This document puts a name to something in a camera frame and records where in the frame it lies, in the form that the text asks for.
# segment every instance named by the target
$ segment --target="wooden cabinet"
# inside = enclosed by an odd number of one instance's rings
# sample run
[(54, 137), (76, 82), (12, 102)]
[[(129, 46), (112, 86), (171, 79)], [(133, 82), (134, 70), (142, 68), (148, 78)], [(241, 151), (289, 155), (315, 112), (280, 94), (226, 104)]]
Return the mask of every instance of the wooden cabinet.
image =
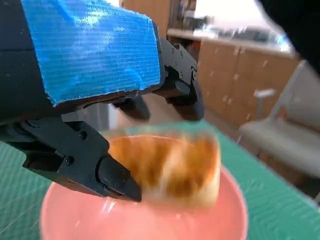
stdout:
[(241, 126), (246, 122), (257, 119), (254, 109), (247, 107), (232, 97), (229, 97), (226, 101), (226, 109), (223, 116), (224, 119), (235, 126)]
[(257, 119), (256, 90), (274, 89), (262, 100), (266, 118), (277, 102), (299, 60), (260, 49), (203, 41), (198, 61), (198, 80), (206, 108), (236, 127)]
[(237, 65), (238, 49), (212, 41), (201, 43), (198, 61), (198, 81), (206, 108), (223, 115), (231, 93)]
[(166, 37), (170, 18), (170, 0), (123, 0), (122, 6), (149, 16), (157, 24), (159, 36)]

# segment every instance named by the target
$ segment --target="grid pattern mat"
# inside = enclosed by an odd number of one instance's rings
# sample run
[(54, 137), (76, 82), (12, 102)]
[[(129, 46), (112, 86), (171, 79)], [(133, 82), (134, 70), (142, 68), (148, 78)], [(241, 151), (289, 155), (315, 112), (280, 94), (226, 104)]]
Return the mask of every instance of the grid pattern mat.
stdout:
[[(248, 207), (248, 240), (320, 240), (314, 203), (205, 121), (151, 127), (150, 131), (214, 132), (222, 163), (236, 178)], [(126, 130), (134, 134), (139, 128)], [(41, 203), (50, 181), (21, 167), (24, 155), (0, 143), (0, 240), (37, 240)]]

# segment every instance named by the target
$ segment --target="gray chair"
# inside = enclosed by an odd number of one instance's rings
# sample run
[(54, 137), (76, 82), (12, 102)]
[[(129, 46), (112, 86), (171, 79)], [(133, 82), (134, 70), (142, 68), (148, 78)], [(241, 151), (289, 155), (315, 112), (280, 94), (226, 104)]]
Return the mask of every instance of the gray chair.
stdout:
[[(263, 98), (255, 94), (259, 113)], [(281, 108), (299, 125), (277, 118)], [(241, 137), (253, 142), (262, 151), (310, 176), (320, 178), (320, 79), (307, 62), (302, 61), (266, 119), (251, 121), (239, 128)]]

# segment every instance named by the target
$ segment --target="blue tape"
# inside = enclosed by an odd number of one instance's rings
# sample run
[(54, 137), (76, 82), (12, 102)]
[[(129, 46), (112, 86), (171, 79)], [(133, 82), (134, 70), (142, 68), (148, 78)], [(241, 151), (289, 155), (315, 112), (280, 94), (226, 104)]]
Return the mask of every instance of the blue tape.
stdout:
[(65, 101), (160, 83), (152, 20), (103, 0), (22, 0), (43, 86)]

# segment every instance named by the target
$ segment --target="wall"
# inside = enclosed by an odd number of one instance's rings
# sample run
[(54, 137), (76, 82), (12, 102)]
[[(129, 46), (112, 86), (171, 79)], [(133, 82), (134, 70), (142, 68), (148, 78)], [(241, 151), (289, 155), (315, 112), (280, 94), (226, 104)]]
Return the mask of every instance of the wall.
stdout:
[(226, 28), (248, 26), (281, 32), (256, 0), (197, 0), (197, 16), (213, 16), (214, 23)]

